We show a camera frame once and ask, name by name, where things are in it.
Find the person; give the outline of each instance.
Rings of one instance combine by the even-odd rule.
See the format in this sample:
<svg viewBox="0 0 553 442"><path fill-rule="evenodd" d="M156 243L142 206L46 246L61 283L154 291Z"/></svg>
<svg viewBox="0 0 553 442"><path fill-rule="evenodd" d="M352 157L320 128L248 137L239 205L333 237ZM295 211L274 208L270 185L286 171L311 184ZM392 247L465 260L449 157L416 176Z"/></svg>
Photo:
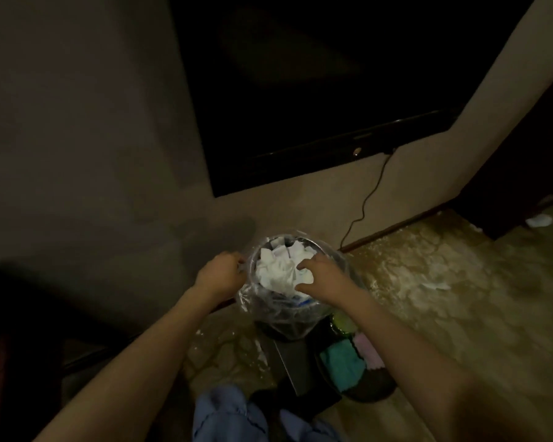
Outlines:
<svg viewBox="0 0 553 442"><path fill-rule="evenodd" d="M200 322L245 282L246 275L238 272L240 262L240 254L227 252L208 262L170 311L102 369L35 440L145 440ZM297 290L354 320L438 442L540 439L497 394L387 312L328 257L317 254L298 267L308 268L314 282ZM294 418L286 413L283 417ZM293 424L307 435L303 442L338 440L327 427ZM224 386L197 400L193 440L265 441L266 420L241 391Z"/></svg>

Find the power cord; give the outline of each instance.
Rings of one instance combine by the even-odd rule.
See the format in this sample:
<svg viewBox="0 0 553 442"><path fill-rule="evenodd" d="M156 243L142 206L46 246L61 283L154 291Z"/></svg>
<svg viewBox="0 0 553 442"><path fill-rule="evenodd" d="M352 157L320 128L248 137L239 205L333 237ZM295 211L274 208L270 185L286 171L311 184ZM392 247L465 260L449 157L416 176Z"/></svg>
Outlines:
<svg viewBox="0 0 553 442"><path fill-rule="evenodd" d="M381 173L379 174L379 179L377 181L377 184L375 185L375 189L373 189L371 192L369 192L369 195L366 196L364 201L363 201L363 206L361 208L361 210L363 212L363 216L360 219L353 220L352 223L350 223L350 226L348 227L348 231L346 231L346 234L344 235L344 237L342 237L342 240L340 240L340 249L342 249L342 246L344 245L344 241L345 241L346 237L348 237L348 235L350 234L354 224L358 223L358 222L362 222L364 220L364 207L367 204L367 200L369 200L369 198L375 193L375 191L377 190L377 188L381 184L381 180L383 179L383 173L385 171L385 166L387 165L387 163L389 162L389 160L391 159L391 157L393 156L393 154L395 153L396 150L397 150L396 148L391 150L391 153L385 159L385 162L383 163L383 167L381 168Z"/></svg>

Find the person's right arm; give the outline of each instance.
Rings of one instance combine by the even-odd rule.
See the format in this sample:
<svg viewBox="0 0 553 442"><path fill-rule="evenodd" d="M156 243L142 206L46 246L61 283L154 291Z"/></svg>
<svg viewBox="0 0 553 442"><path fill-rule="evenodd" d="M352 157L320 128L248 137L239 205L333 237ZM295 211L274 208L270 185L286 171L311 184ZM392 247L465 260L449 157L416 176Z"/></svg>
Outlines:
<svg viewBox="0 0 553 442"><path fill-rule="evenodd" d="M332 260L317 254L298 268L308 268L314 282L296 289L342 309L354 320L437 441L540 439L507 402L387 312Z"/></svg>

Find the tiled floor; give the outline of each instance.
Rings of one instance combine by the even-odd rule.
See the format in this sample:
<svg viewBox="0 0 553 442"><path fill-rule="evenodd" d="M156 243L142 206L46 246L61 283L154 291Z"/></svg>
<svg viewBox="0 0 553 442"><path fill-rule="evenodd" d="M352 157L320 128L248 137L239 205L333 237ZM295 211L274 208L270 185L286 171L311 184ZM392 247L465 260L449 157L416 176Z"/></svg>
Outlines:
<svg viewBox="0 0 553 442"><path fill-rule="evenodd" d="M493 242L444 211L348 257L382 304L553 440L553 225ZM235 306L208 317L184 367L192 392L271 386L254 332ZM433 440L399 390L370 405L343 400L325 418L353 441Z"/></svg>

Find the clear plastic bag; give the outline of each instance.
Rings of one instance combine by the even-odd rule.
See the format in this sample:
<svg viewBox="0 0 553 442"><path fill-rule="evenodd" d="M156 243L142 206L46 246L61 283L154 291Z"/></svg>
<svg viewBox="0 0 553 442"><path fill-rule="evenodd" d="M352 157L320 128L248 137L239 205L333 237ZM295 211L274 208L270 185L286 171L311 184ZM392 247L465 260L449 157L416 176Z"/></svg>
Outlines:
<svg viewBox="0 0 553 442"><path fill-rule="evenodd" d="M248 281L237 293L237 302L254 320L268 324L292 341L307 335L321 319L332 313L332 308L306 295L287 297L260 285L256 276L260 249L272 248L271 241L278 237L284 237L287 246L292 245L295 240L301 240L305 246L311 246L317 252L332 258L346 274L350 274L350 266L344 255L330 245L300 231L263 238L249 252L244 268L248 274Z"/></svg>

